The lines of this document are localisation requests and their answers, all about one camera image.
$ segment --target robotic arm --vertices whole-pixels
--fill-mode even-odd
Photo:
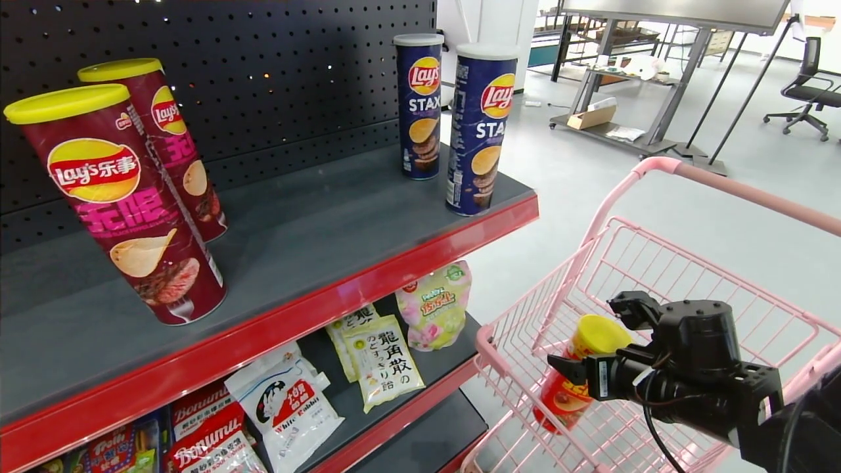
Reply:
[[[652,417],[730,444],[768,472],[841,471],[841,367],[786,405],[777,369],[742,361],[728,304],[661,306],[642,291],[621,292],[608,304],[625,327],[652,330],[651,343],[580,361],[548,355],[547,361],[572,383],[586,384],[597,401],[643,406],[654,439],[678,472]]]

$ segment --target blue lay's stax can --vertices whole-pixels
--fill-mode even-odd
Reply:
[[[519,51],[482,43],[456,50],[447,207],[459,215],[476,215],[490,207],[494,192]]]
[[[397,93],[403,174],[423,180],[438,175],[441,150],[442,35],[397,35]]]

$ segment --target black pegboard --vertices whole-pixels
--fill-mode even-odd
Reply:
[[[214,183],[242,185],[396,140],[391,38],[434,31],[435,6],[1,2],[0,104],[81,85],[84,66],[157,57]],[[79,231],[19,129],[0,131],[3,251]]]

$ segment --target potato chip can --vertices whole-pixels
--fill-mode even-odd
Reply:
[[[219,306],[222,276],[154,157],[125,86],[45,93],[3,113],[158,320],[183,325]]]
[[[397,94],[403,174],[438,175],[441,154],[441,45],[443,35],[397,35]]]
[[[447,207],[467,216],[490,207],[520,52],[483,43],[459,45],[456,51]]]
[[[127,59],[85,67],[77,73],[82,82],[121,83],[129,89],[131,104],[151,138],[172,184],[202,238],[209,242],[228,229],[219,196],[198,159],[193,138],[161,62],[154,58]]]
[[[633,340],[627,330],[612,319],[587,314],[579,319],[575,333],[563,350],[563,356],[581,360],[594,353],[613,353],[631,342]],[[540,400],[567,430],[575,427],[593,403],[587,385],[573,385],[566,376],[552,368],[548,369],[541,385]],[[560,433],[538,407],[534,407],[532,412],[543,428]]]

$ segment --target wire basket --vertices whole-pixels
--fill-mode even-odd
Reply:
[[[658,159],[667,160],[659,165],[674,161]],[[815,316],[622,218],[602,227],[612,203],[645,170],[635,173],[602,205],[585,244],[479,332],[479,373],[510,411],[465,460],[465,473],[481,471],[475,461],[480,453],[490,457],[483,464],[493,465],[485,470],[493,473],[673,470],[640,406],[595,402],[570,432],[540,401],[546,355],[563,351],[582,315],[612,314],[606,301],[622,290],[644,290],[660,303],[726,301],[733,307],[743,360],[778,367],[786,400],[801,395],[841,359],[841,331]],[[841,235],[841,222],[830,226],[828,231]],[[645,332],[634,337],[637,343],[648,340]],[[532,414],[534,407],[563,434],[545,430]],[[691,428],[655,424],[687,471],[711,468],[729,453],[729,446]]]

